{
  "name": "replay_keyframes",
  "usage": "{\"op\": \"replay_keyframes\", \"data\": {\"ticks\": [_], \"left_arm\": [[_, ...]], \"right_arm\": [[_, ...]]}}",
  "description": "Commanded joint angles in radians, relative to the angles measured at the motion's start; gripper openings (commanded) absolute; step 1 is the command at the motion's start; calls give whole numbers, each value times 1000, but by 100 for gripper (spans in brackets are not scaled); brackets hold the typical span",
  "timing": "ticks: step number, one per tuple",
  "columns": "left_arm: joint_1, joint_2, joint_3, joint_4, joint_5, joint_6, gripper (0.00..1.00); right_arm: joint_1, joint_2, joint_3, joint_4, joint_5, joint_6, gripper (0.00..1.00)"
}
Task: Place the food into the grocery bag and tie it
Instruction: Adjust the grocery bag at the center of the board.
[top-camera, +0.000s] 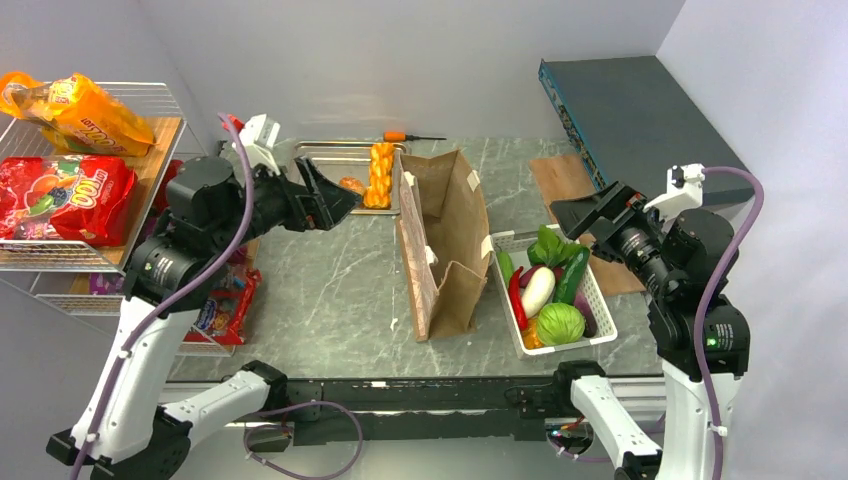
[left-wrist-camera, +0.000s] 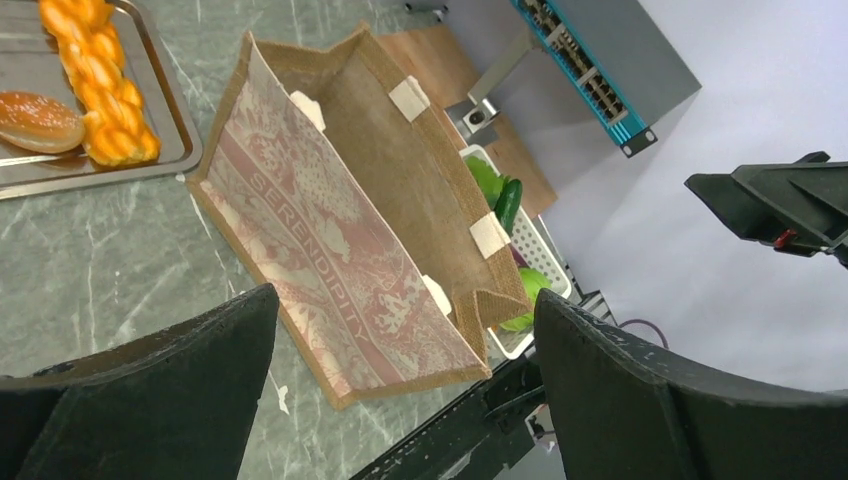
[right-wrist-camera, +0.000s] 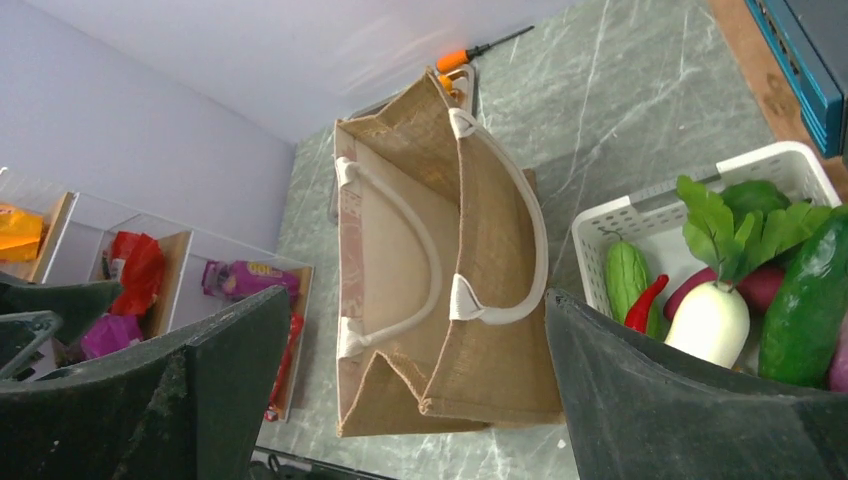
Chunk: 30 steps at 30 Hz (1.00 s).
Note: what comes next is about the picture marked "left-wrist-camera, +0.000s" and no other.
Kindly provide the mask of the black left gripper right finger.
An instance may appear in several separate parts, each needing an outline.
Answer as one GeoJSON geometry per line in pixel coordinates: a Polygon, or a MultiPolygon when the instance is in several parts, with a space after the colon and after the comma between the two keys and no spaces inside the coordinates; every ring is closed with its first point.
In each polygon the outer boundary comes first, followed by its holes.
{"type": "Polygon", "coordinates": [[[543,290],[540,366],[570,479],[843,479],[847,398],[697,363],[543,290]]]}

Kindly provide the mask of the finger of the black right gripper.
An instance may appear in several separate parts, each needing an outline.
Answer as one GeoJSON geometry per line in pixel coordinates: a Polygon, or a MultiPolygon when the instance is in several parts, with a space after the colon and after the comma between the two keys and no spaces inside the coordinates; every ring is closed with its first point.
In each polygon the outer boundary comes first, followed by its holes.
{"type": "Polygon", "coordinates": [[[824,151],[789,164],[693,174],[685,185],[741,240],[847,263],[847,164],[832,163],[824,151]]]}

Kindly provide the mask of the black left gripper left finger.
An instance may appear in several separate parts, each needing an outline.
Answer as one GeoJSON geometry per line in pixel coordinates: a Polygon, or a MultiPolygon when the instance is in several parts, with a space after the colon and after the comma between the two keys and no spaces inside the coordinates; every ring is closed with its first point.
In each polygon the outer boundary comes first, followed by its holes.
{"type": "Polygon", "coordinates": [[[234,479],[279,300],[263,284],[192,319],[1,380],[5,479],[234,479]]]}

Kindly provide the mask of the white perforated plastic basket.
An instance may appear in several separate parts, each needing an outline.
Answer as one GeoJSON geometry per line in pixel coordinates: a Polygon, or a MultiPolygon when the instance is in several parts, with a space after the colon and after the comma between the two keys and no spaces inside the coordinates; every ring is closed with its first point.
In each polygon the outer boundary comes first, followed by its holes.
{"type": "MultiPolygon", "coordinates": [[[[459,152],[459,155],[464,162],[469,156],[481,158],[497,174],[503,175],[495,167],[486,150],[479,145],[467,146],[459,152]]],[[[508,176],[503,176],[507,181],[509,180],[508,176]]],[[[516,263],[544,274],[551,282],[551,289],[568,299],[576,292],[576,287],[566,272],[566,267],[548,245],[546,234],[547,230],[541,218],[532,219],[523,208],[520,208],[511,235],[511,247],[514,251],[516,263]]],[[[499,327],[491,327],[488,332],[493,343],[510,360],[519,358],[534,340],[531,328],[521,332],[512,332],[499,327]]]]}

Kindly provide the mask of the green bumpy cucumber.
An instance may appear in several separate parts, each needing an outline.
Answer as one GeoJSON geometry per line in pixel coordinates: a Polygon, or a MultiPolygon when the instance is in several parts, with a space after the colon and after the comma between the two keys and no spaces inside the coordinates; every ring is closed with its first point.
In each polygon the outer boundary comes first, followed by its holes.
{"type": "Polygon", "coordinates": [[[465,163],[488,206],[494,210],[507,179],[503,175],[497,174],[486,161],[476,156],[467,157],[465,163]]]}

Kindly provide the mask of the burlap grocery bag pink print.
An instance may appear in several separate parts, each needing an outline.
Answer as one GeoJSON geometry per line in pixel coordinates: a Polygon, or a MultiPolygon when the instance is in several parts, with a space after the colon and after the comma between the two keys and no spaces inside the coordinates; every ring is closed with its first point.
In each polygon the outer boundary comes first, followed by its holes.
{"type": "Polygon", "coordinates": [[[488,379],[530,302],[509,238],[417,79],[366,24],[327,49],[243,36],[189,188],[329,403],[488,379]]]}

